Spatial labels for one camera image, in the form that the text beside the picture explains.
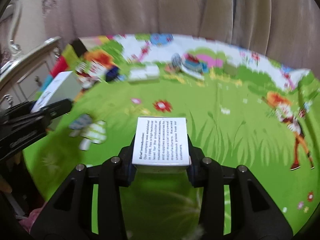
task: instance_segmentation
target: toy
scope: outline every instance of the toy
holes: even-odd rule
[[[174,54],[171,63],[164,68],[164,71],[168,73],[182,71],[196,79],[204,80],[202,74],[208,72],[208,66],[206,63],[200,62],[191,54],[187,54],[184,59],[181,59],[179,54]]]
[[[118,76],[118,74],[119,74],[119,68],[117,66],[113,66],[113,68],[106,73],[106,77],[105,77],[106,82],[114,80]]]
[[[87,151],[91,143],[101,144],[106,140],[105,123],[102,120],[92,123],[92,118],[88,114],[82,114],[69,125],[69,128],[73,130],[69,136],[83,137],[79,149]]]

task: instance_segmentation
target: cabinet drawer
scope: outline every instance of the cabinet drawer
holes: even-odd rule
[[[0,111],[5,110],[10,106],[7,99],[2,99],[4,95],[12,96],[12,106],[15,106],[21,103],[14,89],[11,87],[11,83],[9,82],[0,91]]]
[[[17,81],[17,87],[25,99],[32,100],[41,88],[50,71],[48,63],[47,60],[42,61]]]

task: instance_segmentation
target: beige curtain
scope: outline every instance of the beige curtain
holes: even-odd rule
[[[12,16],[7,17],[0,22],[0,68],[9,61],[11,54],[7,46],[8,32]]]
[[[250,49],[320,77],[320,9],[314,0],[59,0],[48,36],[123,33],[202,36]]]

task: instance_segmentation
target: black clamp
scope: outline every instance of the black clamp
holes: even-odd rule
[[[205,157],[193,147],[187,169],[193,187],[204,187],[199,224],[201,240],[252,239],[289,240],[293,237],[287,220],[262,185],[245,166],[230,168]],[[132,165],[134,138],[130,146],[102,165],[86,168],[79,164],[61,184],[31,229],[36,240],[109,239],[127,240],[119,187],[128,187],[136,169]],[[93,185],[98,189],[98,230],[91,231]],[[231,233],[223,235],[224,185],[231,198]]]
[[[25,102],[0,112],[0,162],[40,140],[52,119],[68,113],[69,99],[58,101],[30,113],[35,102]]]

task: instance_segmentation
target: white box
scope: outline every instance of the white box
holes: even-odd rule
[[[144,68],[131,68],[128,82],[158,79],[159,76],[159,67],[155,64],[149,64]]]
[[[132,164],[147,173],[185,171],[190,165],[186,119],[139,117]]]
[[[38,112],[42,107],[63,99],[70,99],[73,101],[81,89],[81,84],[77,81],[77,78],[72,71],[60,72],[41,94],[31,109],[31,113]],[[60,119],[61,117],[52,120],[49,127],[54,130]]]

